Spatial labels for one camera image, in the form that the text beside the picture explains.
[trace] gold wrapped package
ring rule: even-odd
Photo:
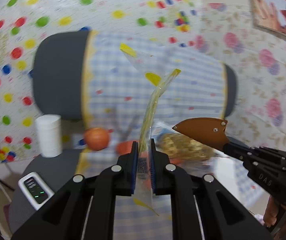
[[[170,159],[206,161],[214,156],[213,148],[180,133],[162,135],[159,147]]]

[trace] floral wallpaper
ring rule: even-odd
[[[233,68],[239,91],[226,134],[286,151],[286,41],[253,27],[251,8],[203,8],[196,48]]]

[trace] human hand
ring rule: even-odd
[[[267,227],[273,226],[276,223],[276,216],[279,212],[279,205],[276,204],[275,199],[270,196],[263,220]],[[286,222],[282,225],[280,231],[275,235],[274,240],[282,239],[286,234]]]

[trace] hand in poster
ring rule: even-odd
[[[281,26],[274,3],[269,6],[264,0],[253,0],[258,16],[258,25],[286,34],[286,25]]]
[[[275,224],[278,212],[279,212],[279,205],[277,205],[275,203],[274,198],[270,196],[263,218],[267,227],[273,226]],[[286,234],[286,222],[281,227],[280,231],[275,235],[274,240],[282,239],[285,236],[285,234]]]

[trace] polka dot wall covering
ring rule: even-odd
[[[0,0],[0,162],[39,154],[34,120],[41,113],[32,94],[32,67],[42,40],[94,29],[193,48],[200,7],[201,0]],[[73,71],[73,55],[70,65]],[[83,147],[75,130],[82,133],[81,122],[65,123],[62,140]]]

